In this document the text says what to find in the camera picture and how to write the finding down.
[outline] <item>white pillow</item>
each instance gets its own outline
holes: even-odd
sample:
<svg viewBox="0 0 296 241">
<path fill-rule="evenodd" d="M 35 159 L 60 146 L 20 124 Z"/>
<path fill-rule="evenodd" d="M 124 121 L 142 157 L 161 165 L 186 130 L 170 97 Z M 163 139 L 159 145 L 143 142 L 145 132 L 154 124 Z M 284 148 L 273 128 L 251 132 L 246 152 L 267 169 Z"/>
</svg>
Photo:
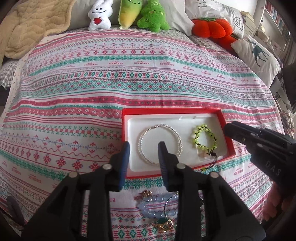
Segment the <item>white pillow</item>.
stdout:
<svg viewBox="0 0 296 241">
<path fill-rule="evenodd" d="M 269 88 L 281 70 L 279 62 L 273 54 L 249 35 L 233 42 L 231 47 Z"/>
<path fill-rule="evenodd" d="M 92 5 L 96 0 L 77 0 L 72 8 L 71 21 L 68 30 L 76 28 L 84 28 L 89 26 L 90 19 L 87 16 L 87 13 L 91 9 Z M 109 18 L 111 24 L 118 23 L 118 15 L 120 9 L 121 0 L 114 0 L 112 5 L 113 14 Z M 194 24 L 188 18 L 185 13 L 185 0 L 159 0 L 160 4 L 165 9 L 166 20 L 170 25 L 171 29 L 178 30 L 185 33 L 186 35 L 192 35 L 192 28 Z M 147 0 L 143 1 L 143 7 L 146 5 Z M 133 25 L 137 25 L 137 20 L 141 15 L 136 19 Z"/>
<path fill-rule="evenodd" d="M 235 35 L 244 37 L 244 23 L 238 9 L 213 0 L 186 0 L 185 12 L 190 19 L 224 18 L 230 23 Z"/>
</svg>

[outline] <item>yellow-green beaded bracelet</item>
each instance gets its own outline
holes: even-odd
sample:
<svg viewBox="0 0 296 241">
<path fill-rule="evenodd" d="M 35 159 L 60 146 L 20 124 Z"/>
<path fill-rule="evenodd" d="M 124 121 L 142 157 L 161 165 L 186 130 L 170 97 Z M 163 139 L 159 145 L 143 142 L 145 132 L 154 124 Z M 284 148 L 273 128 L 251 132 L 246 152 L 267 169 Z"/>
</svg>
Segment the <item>yellow-green beaded bracelet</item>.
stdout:
<svg viewBox="0 0 296 241">
<path fill-rule="evenodd" d="M 211 148 L 208 148 L 208 147 L 206 147 L 206 146 L 204 146 L 204 145 L 202 145 L 202 144 L 200 144 L 200 143 L 198 142 L 198 138 L 199 138 L 199 136 L 200 136 L 200 133 L 202 133 L 202 132 L 204 132 L 204 131 L 207 132 L 207 133 L 208 133 L 211 137 L 213 137 L 213 139 L 214 139 L 214 144 L 213 144 L 213 146 L 212 146 Z M 211 131 L 211 129 L 209 129 L 209 128 L 207 127 L 207 125 L 202 124 L 201 126 L 199 126 L 199 127 L 197 128 L 197 131 L 195 131 L 194 133 L 195 133 L 194 143 L 195 143 L 200 149 L 202 149 L 202 150 L 206 150 L 208 155 L 215 156 L 215 153 L 213 153 L 213 151 L 217 148 L 217 138 L 214 136 L 214 134 L 213 134 L 213 132 Z"/>
</svg>

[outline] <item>gold pendant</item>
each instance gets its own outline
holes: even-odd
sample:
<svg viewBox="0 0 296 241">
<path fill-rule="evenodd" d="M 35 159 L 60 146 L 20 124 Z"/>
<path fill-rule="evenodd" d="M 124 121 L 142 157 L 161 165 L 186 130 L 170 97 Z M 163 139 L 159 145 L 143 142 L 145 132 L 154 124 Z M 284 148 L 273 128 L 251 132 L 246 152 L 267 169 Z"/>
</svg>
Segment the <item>gold pendant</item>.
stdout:
<svg viewBox="0 0 296 241">
<path fill-rule="evenodd" d="M 173 221 L 169 218 L 160 218 L 154 226 L 157 228 L 157 230 L 161 233 L 165 233 L 167 231 L 170 231 L 174 228 Z"/>
</svg>

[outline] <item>green and yellow plush toy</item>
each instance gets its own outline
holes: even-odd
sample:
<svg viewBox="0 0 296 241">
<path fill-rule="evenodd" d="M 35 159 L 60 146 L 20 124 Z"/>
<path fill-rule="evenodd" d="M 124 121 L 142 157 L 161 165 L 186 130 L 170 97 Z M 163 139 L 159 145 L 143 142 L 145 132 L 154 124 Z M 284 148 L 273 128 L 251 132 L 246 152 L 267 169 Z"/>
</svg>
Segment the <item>green and yellow plush toy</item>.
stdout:
<svg viewBox="0 0 296 241">
<path fill-rule="evenodd" d="M 120 29 L 128 29 L 142 9 L 142 0 L 121 0 L 118 22 Z"/>
<path fill-rule="evenodd" d="M 141 11 L 142 18 L 138 20 L 139 28 L 148 28 L 158 33 L 160 29 L 169 30 L 170 26 L 165 19 L 165 11 L 158 0 L 148 0 L 147 5 Z"/>
</svg>

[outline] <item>white plush toy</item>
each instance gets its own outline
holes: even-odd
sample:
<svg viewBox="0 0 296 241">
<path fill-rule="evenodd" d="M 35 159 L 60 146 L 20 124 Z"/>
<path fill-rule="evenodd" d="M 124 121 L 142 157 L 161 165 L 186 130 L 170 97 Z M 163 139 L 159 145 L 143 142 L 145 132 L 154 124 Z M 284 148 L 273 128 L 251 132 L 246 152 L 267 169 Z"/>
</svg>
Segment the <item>white plush toy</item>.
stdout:
<svg viewBox="0 0 296 241">
<path fill-rule="evenodd" d="M 113 0 L 98 0 L 94 3 L 92 9 L 87 14 L 91 19 L 89 31 L 94 31 L 99 28 L 111 28 L 109 17 L 113 13 L 112 4 Z"/>
</svg>

